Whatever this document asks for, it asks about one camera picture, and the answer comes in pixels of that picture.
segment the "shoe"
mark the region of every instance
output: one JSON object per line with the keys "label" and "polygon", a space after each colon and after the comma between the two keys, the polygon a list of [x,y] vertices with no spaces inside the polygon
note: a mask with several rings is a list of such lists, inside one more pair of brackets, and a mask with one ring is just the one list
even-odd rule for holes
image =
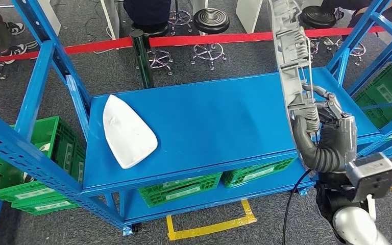
{"label": "shoe", "polygon": [[336,11],[334,12],[334,16],[336,18],[336,21],[339,21],[345,16],[345,13],[340,11],[339,8],[337,8]]}
{"label": "shoe", "polygon": [[6,22],[5,25],[13,36],[19,35],[25,30],[25,26],[22,23]]}
{"label": "shoe", "polygon": [[[24,44],[11,46],[5,53],[2,53],[1,56],[12,56],[12,55],[21,55],[26,53],[28,47]],[[7,60],[4,61],[5,64],[9,65],[12,64],[15,60]]]}

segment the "green storage basket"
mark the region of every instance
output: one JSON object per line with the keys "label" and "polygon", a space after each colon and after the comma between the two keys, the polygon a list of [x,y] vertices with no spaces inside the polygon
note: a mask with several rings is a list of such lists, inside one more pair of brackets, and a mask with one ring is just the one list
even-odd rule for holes
{"label": "green storage basket", "polygon": [[243,167],[231,171],[226,171],[223,174],[222,181],[227,188],[236,187],[247,183],[251,180],[256,180],[261,177],[277,173],[285,170],[291,162],[296,158],[289,158],[278,162],[269,162],[250,167]]}
{"label": "green storage basket", "polygon": [[[31,143],[38,148],[50,143],[45,155],[70,171],[76,135],[58,116],[36,120]],[[35,180],[23,182],[23,171],[0,159],[0,200],[30,202],[60,196],[58,192]]]}
{"label": "green storage basket", "polygon": [[[360,107],[392,103],[392,64],[354,97]],[[363,110],[369,120],[381,129],[392,120],[392,106]]]}
{"label": "green storage basket", "polygon": [[215,189],[221,176],[222,172],[146,186],[137,190],[148,207],[152,208],[189,195]]}
{"label": "green storage basket", "polygon": [[77,208],[78,205],[63,196],[59,196],[32,200],[30,202],[13,203],[11,207],[33,215],[42,215],[60,210]]}
{"label": "green storage basket", "polygon": [[85,149],[76,142],[73,162],[71,164],[71,176],[79,183],[83,182],[83,173],[85,170]]}

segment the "metal bracket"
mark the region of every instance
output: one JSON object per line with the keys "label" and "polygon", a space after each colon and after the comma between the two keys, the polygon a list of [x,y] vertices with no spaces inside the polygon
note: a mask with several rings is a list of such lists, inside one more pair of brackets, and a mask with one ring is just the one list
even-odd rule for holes
{"label": "metal bracket", "polygon": [[122,228],[122,235],[123,236],[128,236],[128,235],[131,235],[131,234],[133,234],[133,226],[132,225],[124,226]]}
{"label": "metal bracket", "polygon": [[307,196],[309,194],[308,190],[310,190],[311,188],[313,188],[312,185],[311,186],[306,186],[306,187],[303,187],[303,188],[298,188],[297,191],[298,191],[298,194],[300,194],[300,196],[305,197],[305,196]]}

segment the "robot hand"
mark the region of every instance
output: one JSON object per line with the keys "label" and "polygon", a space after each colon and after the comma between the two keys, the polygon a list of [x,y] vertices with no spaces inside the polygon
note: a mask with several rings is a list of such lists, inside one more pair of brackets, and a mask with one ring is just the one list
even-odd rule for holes
{"label": "robot hand", "polygon": [[[303,89],[311,90],[308,85],[303,85]],[[342,111],[333,93],[319,86],[313,86],[313,91],[326,99],[315,102],[322,123],[321,141],[317,145],[313,143],[306,132],[306,119],[297,115],[292,122],[297,149],[310,169],[323,173],[344,171],[345,165],[355,160],[357,154],[355,118]]]}

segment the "red barrier tape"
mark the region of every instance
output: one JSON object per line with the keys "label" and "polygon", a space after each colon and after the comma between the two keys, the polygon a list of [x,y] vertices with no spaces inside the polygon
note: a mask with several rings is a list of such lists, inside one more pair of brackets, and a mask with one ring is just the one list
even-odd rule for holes
{"label": "red barrier tape", "polygon": [[[308,37],[322,37],[322,36],[339,36],[348,35],[353,28],[328,28],[328,29],[312,29],[306,30]],[[380,26],[371,27],[368,33],[384,32],[384,28]],[[206,36],[173,36],[173,37],[153,37],[150,38],[150,45],[153,47],[161,46],[184,46],[196,45],[205,43],[233,43],[233,42],[255,42],[255,41],[270,41],[273,39],[272,32],[258,32],[258,33],[239,33],[239,34],[215,34]],[[117,40],[107,40],[93,43],[85,43],[75,46],[65,47],[65,52],[69,55],[80,54],[93,51],[108,50],[111,48],[131,47],[131,38],[124,37]],[[36,58],[38,52],[29,52],[22,55],[13,55],[11,57],[0,57],[0,62],[7,60],[23,60],[29,58]]]}

